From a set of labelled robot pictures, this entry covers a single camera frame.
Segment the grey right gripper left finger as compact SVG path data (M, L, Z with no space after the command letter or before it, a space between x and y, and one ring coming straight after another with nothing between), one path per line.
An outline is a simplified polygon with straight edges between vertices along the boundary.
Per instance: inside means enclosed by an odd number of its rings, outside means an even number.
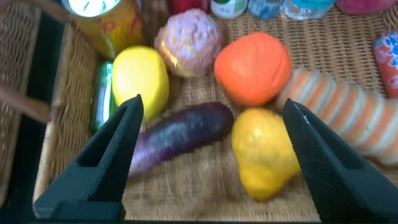
M34 202L45 220L122 220L122 197L143 119L140 95L116 110Z

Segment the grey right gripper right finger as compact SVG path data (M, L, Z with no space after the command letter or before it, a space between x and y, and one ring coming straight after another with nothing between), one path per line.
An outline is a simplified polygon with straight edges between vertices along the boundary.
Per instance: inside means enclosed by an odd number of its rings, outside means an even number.
M287 99L282 117L323 223L395 223L397 187L321 119Z

